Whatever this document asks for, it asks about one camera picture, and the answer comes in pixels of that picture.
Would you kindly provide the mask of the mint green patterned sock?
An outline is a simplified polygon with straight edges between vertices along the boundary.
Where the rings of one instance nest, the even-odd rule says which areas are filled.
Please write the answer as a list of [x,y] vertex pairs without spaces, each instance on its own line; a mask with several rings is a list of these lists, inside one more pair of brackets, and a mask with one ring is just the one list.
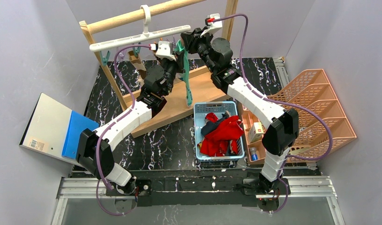
[[184,53],[183,63],[184,63],[184,73],[179,76],[179,79],[185,83],[186,86],[186,101],[187,106],[191,106],[193,103],[192,91],[190,89],[189,83],[189,61],[188,61],[188,52],[185,50],[185,47],[181,40],[178,40],[175,46],[175,51],[179,53]]

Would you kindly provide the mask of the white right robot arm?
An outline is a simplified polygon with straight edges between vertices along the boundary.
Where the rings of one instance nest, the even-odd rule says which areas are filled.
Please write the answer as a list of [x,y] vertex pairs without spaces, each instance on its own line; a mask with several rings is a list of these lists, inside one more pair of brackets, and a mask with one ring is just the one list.
[[281,167],[290,147],[299,135],[299,114],[284,109],[267,98],[258,97],[257,89],[244,81],[232,64],[233,52],[224,38],[214,38],[207,28],[196,28],[180,35],[185,50],[198,54],[209,69],[213,84],[225,94],[241,102],[263,124],[266,131],[262,144],[266,158],[260,172],[260,182],[274,184],[281,175]]

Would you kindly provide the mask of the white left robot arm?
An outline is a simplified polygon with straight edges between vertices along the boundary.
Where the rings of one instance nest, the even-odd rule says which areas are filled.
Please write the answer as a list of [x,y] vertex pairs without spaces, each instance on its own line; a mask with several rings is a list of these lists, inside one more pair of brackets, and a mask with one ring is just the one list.
[[112,183],[125,187],[134,182],[132,174],[115,163],[112,151],[134,129],[161,112],[176,74],[183,71],[183,59],[161,59],[158,65],[147,69],[140,95],[130,108],[105,125],[94,130],[86,128],[80,133],[76,160],[108,189],[112,189]]

